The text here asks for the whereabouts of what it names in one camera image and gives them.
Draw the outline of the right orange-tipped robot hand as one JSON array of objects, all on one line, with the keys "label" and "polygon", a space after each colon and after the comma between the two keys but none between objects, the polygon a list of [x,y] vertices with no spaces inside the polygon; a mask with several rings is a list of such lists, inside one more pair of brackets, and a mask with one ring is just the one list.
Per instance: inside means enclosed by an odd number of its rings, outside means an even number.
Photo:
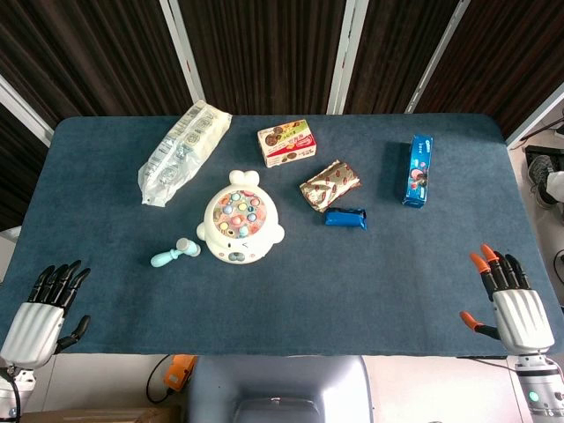
[{"label": "right orange-tipped robot hand", "polygon": [[495,325],[486,325],[470,312],[462,311],[459,316],[464,324],[476,333],[501,341],[511,355],[547,353],[555,344],[553,332],[543,302],[520,262],[485,243],[470,258],[493,307]]}]

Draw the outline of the left black-fingered robot hand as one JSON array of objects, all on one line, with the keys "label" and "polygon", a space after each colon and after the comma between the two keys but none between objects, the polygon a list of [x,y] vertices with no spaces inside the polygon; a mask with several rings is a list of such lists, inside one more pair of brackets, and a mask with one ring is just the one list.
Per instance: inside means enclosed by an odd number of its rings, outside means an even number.
[{"label": "left black-fingered robot hand", "polygon": [[70,335],[60,336],[78,290],[91,272],[80,266],[79,260],[59,267],[50,265],[36,279],[1,349],[1,359],[8,367],[35,370],[84,336],[91,321],[89,315],[80,319]]}]

